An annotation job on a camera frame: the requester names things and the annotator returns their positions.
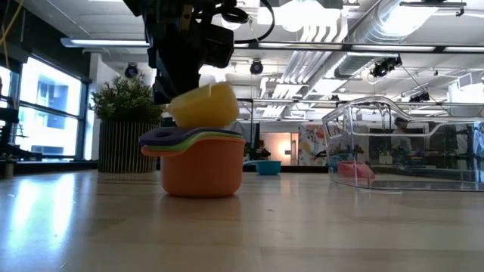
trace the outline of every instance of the window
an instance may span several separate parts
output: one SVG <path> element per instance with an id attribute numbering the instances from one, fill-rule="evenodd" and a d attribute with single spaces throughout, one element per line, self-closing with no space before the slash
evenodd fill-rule
<path id="1" fill-rule="evenodd" d="M 23 65 L 20 100 L 79 115 L 81 82 L 36 59 Z"/>
<path id="2" fill-rule="evenodd" d="M 10 70 L 0 67 L 0 78 L 2 78 L 2 95 L 8 96 L 10 94 Z"/>
<path id="3" fill-rule="evenodd" d="M 84 89 L 80 80 L 30 57 L 20 82 L 15 144 L 44 156 L 81 156 L 76 147 L 78 129 L 85 122 L 80 112 Z"/>
<path id="4" fill-rule="evenodd" d="M 15 144 L 23 150 L 44 155 L 75 155 L 77 119 L 20 107 L 19 120 Z"/>

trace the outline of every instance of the transparent container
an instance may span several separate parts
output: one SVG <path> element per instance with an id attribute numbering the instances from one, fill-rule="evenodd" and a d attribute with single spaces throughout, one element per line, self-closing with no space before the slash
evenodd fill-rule
<path id="1" fill-rule="evenodd" d="M 387 98 L 367 97 L 327 114 L 322 121 L 330 180 L 381 190 L 483 191 L 484 118 L 473 117 L 482 107 L 456 117 L 472 105 L 449 111 L 421 105 L 412 107 L 419 112 L 414 115 Z M 429 108 L 450 116 L 431 116 Z"/>

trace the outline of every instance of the security camera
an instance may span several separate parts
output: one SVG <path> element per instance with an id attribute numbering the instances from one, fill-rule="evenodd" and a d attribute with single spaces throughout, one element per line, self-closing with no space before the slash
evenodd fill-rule
<path id="1" fill-rule="evenodd" d="M 128 63 L 128 68 L 126 68 L 126 71 L 124 71 L 124 75 L 128 79 L 132 79 L 135 76 L 137 76 L 138 75 L 138 67 L 137 67 L 136 63 Z"/>
<path id="2" fill-rule="evenodd" d="M 250 73 L 253 75 L 260 75 L 264 70 L 264 66 L 260 60 L 254 60 L 250 66 Z"/>

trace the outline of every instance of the cable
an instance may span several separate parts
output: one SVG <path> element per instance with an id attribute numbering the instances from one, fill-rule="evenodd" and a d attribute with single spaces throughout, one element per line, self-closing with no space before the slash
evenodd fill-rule
<path id="1" fill-rule="evenodd" d="M 7 13 L 8 13 L 8 8 L 9 7 L 10 7 L 10 0 L 8 0 L 8 2 L 7 2 L 7 7 L 5 8 L 5 12 L 3 14 L 2 26 L 5 25 L 5 20 L 7 20 L 7 15 L 8 15 Z"/>
<path id="2" fill-rule="evenodd" d="M 226 5 L 221 5 L 214 10 L 214 14 L 221 14 L 222 18 L 230 23 L 247 23 L 249 21 L 249 14 L 240 8 L 228 8 Z"/>
<path id="3" fill-rule="evenodd" d="M 384 79 L 386 79 L 386 76 L 382 77 L 381 79 L 377 79 L 376 77 L 373 77 L 373 81 L 370 82 L 370 74 L 367 74 L 366 75 L 366 81 L 370 85 L 376 85 L 378 82 L 380 82 L 380 81 L 382 81 Z"/>
<path id="4" fill-rule="evenodd" d="M 12 17 L 12 20 L 10 21 L 10 23 L 7 26 L 7 29 L 5 30 L 5 32 L 3 33 L 2 37 L 0 38 L 0 45 L 2 45 L 2 43 L 7 39 L 7 35 L 10 32 L 10 28 L 14 25 L 15 19 L 17 19 L 18 14 L 22 10 L 23 1 L 24 0 L 20 0 L 20 3 L 18 5 L 18 8 L 15 11 L 14 16 Z"/>
<path id="5" fill-rule="evenodd" d="M 420 83 L 418 83 L 418 81 L 417 81 L 417 80 L 416 80 L 416 79 L 415 79 L 415 78 L 412 76 L 412 74 L 410 74 L 410 73 L 409 73 L 409 72 L 406 70 L 406 68 L 405 68 L 403 65 L 402 65 L 402 68 L 403 68 L 403 70 L 404 70 L 405 72 L 407 72 L 407 74 L 408 74 L 408 75 L 409 75 L 409 76 L 410 76 L 410 77 L 411 77 L 411 78 L 414 80 L 414 82 L 415 82 L 415 83 L 417 83 L 418 87 L 419 87 L 419 88 L 421 88 L 423 92 L 425 92 L 425 93 L 427 93 L 427 94 L 429 95 L 430 99 L 432 99 L 432 100 L 433 100 L 433 101 L 434 101 L 434 102 L 435 102 L 435 103 L 436 103 L 438 106 L 440 106 L 440 107 L 441 107 L 441 108 L 442 108 L 444 111 L 446 111 L 446 112 L 447 112 L 447 113 L 448 113 L 450 116 L 453 116 L 453 115 L 452 115 L 452 114 L 451 114 L 451 113 L 450 113 L 450 112 L 449 112 L 449 111 L 448 111 L 446 108 L 444 108 L 444 107 L 442 106 L 442 104 L 441 104 L 441 103 L 439 103 L 439 102 L 437 102 L 437 100 L 433 99 L 432 95 L 430 95 L 430 93 L 429 93 L 428 91 L 426 91 L 426 90 L 424 89 L 424 87 L 422 87 L 422 85 L 421 85 Z"/>
<path id="6" fill-rule="evenodd" d="M 7 43 L 6 42 L 3 43 L 3 51 L 4 51 L 4 55 L 5 55 L 5 64 L 7 64 L 7 69 L 10 69 L 10 64 L 8 62 L 8 50 L 7 50 Z"/>
<path id="7" fill-rule="evenodd" d="M 479 117 L 482 113 L 482 111 L 484 110 L 484 107 L 481 108 L 481 110 L 479 111 L 479 113 L 477 113 L 476 117 Z"/>
<path id="8" fill-rule="evenodd" d="M 274 27 L 275 27 L 275 15 L 274 15 L 274 10 L 272 9 L 272 6 L 271 4 L 269 4 L 269 2 L 267 0 L 260 0 L 266 7 L 267 9 L 269 10 L 269 12 L 271 13 L 271 16 L 272 16 L 272 23 L 271 23 L 271 26 L 269 27 L 269 29 L 267 29 L 267 31 L 262 35 L 260 36 L 259 38 L 256 38 L 256 39 L 247 39 L 247 40 L 238 40 L 238 41 L 235 41 L 234 43 L 235 44 L 251 44 L 251 43 L 255 43 L 255 42 L 260 42 L 262 41 L 263 39 L 267 38 L 271 33 L 272 33 L 272 30 L 274 30 Z"/>

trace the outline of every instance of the fluorescent light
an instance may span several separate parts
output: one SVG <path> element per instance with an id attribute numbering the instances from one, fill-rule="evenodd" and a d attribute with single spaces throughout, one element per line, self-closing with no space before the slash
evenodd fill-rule
<path id="1" fill-rule="evenodd" d="M 398 53 L 375 53 L 375 52 L 348 52 L 349 56 L 355 57 L 398 57 Z"/>
<path id="2" fill-rule="evenodd" d="M 227 66 L 226 68 L 217 68 L 210 65 L 203 65 L 198 72 L 200 74 L 208 74 L 208 75 L 215 75 L 215 74 L 227 74 L 227 73 L 235 73 L 235 68 L 233 66 Z"/>
<path id="3" fill-rule="evenodd" d="M 447 112 L 446 110 L 410 110 L 410 114 L 413 115 L 413 114 L 437 114 L 437 113 L 442 113 L 442 112 Z"/>
<path id="4" fill-rule="evenodd" d="M 416 46 L 416 45 L 353 45 L 352 50 L 357 51 L 401 51 L 401 52 L 412 52 L 412 51 L 425 51 L 431 52 L 436 49 L 435 46 Z"/>
<path id="5" fill-rule="evenodd" d="M 312 103 L 312 104 L 336 104 L 341 103 L 341 101 L 333 100 L 300 100 L 300 103 Z"/>
<path id="6" fill-rule="evenodd" d="M 254 102 L 291 103 L 292 99 L 254 99 Z"/>
<path id="7" fill-rule="evenodd" d="M 150 45 L 143 40 L 103 40 L 103 39 L 69 39 L 62 38 L 60 42 L 68 48 L 99 48 L 99 47 L 135 47 L 148 48 Z"/>
<path id="8" fill-rule="evenodd" d="M 313 50 L 341 50 L 342 45 L 333 45 L 317 42 L 260 42 L 261 48 L 290 48 L 290 49 L 313 49 Z"/>
<path id="9" fill-rule="evenodd" d="M 483 46 L 476 47 L 457 47 L 449 46 L 444 49 L 444 52 L 470 52 L 470 53 L 484 53 Z"/>
<path id="10" fill-rule="evenodd" d="M 237 121 L 249 122 L 250 119 L 239 118 Z M 306 120 L 306 119 L 252 119 L 254 122 L 314 122 L 320 120 Z"/>
<path id="11" fill-rule="evenodd" d="M 334 109 L 322 109 L 322 108 L 311 108 L 308 111 L 313 112 L 313 113 L 330 113 Z"/>
<path id="12" fill-rule="evenodd" d="M 467 3 L 464 2 L 449 2 L 449 3 L 426 3 L 426 2 L 400 2 L 401 7 L 410 8 L 462 8 L 466 7 Z"/>

